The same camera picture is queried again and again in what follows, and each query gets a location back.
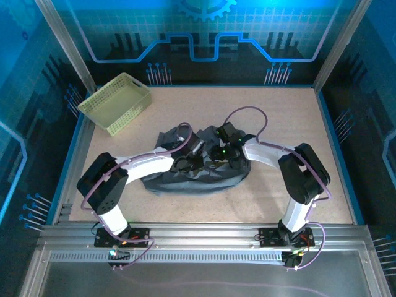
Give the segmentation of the aluminium frame post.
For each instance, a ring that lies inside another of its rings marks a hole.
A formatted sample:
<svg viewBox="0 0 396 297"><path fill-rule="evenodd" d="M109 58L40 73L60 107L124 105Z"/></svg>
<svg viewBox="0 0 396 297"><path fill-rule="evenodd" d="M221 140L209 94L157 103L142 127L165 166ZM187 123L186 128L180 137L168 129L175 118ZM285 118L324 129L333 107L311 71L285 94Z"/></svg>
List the aluminium frame post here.
<svg viewBox="0 0 396 297"><path fill-rule="evenodd" d="M355 6L351 10L312 85L316 95L322 90L371 3L372 0L356 0Z"/></svg>
<svg viewBox="0 0 396 297"><path fill-rule="evenodd" d="M97 85L51 0L34 0L89 94Z"/></svg>

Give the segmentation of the aluminium side rail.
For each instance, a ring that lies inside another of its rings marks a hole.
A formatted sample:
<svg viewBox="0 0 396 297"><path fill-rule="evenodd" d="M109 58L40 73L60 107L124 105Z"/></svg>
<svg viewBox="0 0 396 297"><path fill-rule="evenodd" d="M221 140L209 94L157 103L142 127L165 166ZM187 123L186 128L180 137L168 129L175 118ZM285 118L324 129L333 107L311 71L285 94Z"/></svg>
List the aluminium side rail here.
<svg viewBox="0 0 396 297"><path fill-rule="evenodd" d="M95 124L80 114L53 196L47 225L56 225L69 219L77 195L77 182L82 174L94 129Z"/></svg>

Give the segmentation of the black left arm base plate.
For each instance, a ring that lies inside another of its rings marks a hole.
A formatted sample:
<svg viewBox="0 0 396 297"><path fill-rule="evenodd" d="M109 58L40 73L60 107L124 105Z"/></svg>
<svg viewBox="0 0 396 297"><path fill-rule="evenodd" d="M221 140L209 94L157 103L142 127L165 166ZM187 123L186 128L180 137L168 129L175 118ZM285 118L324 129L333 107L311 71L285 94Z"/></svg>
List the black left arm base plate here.
<svg viewBox="0 0 396 297"><path fill-rule="evenodd" d="M136 240L148 239L150 236L149 228L127 228L118 235L123 241L112 237L104 228L98 228L95 235L94 246L99 248L110 248L113 246L126 248L146 248L148 241L136 242Z"/></svg>

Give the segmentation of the grey t-shirt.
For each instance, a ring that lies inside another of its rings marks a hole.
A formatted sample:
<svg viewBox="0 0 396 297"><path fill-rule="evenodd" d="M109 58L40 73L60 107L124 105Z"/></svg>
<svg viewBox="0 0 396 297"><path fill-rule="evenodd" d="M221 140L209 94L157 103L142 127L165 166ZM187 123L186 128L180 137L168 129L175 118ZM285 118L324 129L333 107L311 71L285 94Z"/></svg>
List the grey t-shirt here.
<svg viewBox="0 0 396 297"><path fill-rule="evenodd" d="M214 160L213 148L220 145L216 136L216 126L209 126L196 132L205 142L202 154L203 164L190 171L154 173L141 178L146 190L160 196L209 195L225 191L241 183L251 171L251 162L243 156L234 160Z"/></svg>

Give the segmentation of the aluminium frame cross rail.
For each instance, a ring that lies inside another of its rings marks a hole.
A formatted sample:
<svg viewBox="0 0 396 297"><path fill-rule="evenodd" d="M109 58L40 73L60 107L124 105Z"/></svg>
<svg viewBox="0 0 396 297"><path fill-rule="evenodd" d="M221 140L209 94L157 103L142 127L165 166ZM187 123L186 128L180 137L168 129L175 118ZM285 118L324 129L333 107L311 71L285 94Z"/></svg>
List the aluminium frame cross rail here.
<svg viewBox="0 0 396 297"><path fill-rule="evenodd" d="M50 250L91 249L92 222L63 222L46 226L37 245ZM325 230L325 248L344 250L370 244L367 226L331 224ZM159 250L248 250L259 249L254 240L260 228L276 228L275 223L132 223L133 228L149 228L154 248Z"/></svg>

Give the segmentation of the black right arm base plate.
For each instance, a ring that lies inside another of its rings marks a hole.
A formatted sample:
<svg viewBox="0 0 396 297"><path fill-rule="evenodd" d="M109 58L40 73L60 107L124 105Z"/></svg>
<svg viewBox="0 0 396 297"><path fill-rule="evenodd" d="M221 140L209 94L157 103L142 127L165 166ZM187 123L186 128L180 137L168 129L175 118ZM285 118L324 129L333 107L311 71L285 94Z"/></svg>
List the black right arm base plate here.
<svg viewBox="0 0 396 297"><path fill-rule="evenodd" d="M297 231L292 234L292 237L282 235L278 228L259 228L254 235L254 240L259 242L262 248L311 248L316 245L311 228Z"/></svg>

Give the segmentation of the black controller box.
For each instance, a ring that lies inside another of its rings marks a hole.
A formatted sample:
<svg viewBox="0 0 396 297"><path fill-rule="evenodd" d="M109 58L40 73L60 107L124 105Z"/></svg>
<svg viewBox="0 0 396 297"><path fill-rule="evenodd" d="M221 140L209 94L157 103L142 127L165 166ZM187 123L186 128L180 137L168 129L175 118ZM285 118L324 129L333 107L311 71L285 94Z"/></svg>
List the black controller box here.
<svg viewBox="0 0 396 297"><path fill-rule="evenodd" d="M108 251L108 264L112 269L121 269L130 262L131 253L112 248Z"/></svg>
<svg viewBox="0 0 396 297"><path fill-rule="evenodd" d="M282 251L283 266L298 270L302 266L304 254L304 251Z"/></svg>

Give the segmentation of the green perforated plastic basket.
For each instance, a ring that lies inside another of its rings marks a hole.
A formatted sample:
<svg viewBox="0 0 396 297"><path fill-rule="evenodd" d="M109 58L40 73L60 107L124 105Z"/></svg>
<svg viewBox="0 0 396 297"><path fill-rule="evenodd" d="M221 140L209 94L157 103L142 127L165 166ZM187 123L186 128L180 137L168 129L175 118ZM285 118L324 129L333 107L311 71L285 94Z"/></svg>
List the green perforated plastic basket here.
<svg viewBox="0 0 396 297"><path fill-rule="evenodd" d="M152 103L150 89L123 72L78 105L92 122L115 136Z"/></svg>

